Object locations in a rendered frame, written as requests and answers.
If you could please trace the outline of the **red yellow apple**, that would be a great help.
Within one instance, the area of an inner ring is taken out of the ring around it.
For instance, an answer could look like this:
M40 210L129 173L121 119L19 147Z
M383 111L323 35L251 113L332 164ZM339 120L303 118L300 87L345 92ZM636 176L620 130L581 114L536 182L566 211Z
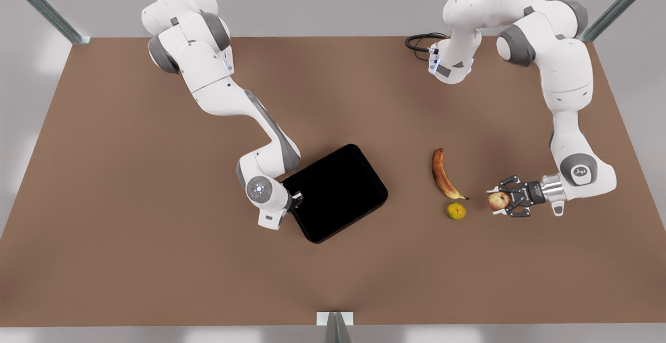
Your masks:
M510 194L507 192L492 192L488 196L488 206L493 212L503 211L512 203Z

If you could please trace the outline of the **black storage box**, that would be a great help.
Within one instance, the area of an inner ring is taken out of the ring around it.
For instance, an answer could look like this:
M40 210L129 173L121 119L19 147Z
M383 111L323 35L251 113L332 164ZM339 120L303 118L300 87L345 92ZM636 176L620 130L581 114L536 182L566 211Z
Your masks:
M361 149L347 144L283 180L305 238L319 244L378 209L388 190Z

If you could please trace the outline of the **brown spotted banana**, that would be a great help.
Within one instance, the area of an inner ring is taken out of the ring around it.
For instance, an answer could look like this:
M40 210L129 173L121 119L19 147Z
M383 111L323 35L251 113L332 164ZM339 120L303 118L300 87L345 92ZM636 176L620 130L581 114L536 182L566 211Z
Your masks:
M468 197L459 193L448 179L443 166L443 149L437 148L431 158L431 173L436 185L443 194L452 200L469 200Z

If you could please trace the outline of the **silver frame post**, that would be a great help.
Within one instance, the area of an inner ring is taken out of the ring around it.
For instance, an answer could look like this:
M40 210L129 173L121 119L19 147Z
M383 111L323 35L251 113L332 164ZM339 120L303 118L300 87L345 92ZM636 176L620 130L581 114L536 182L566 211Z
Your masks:
M592 25L578 35L577 39L582 42L594 42L634 2L635 0L614 0L613 4Z
M90 44L92 37L81 35L47 0L26 0L73 45Z
M348 325L354 325L351 311L317 312L316 325L325 326L324 343L352 343Z

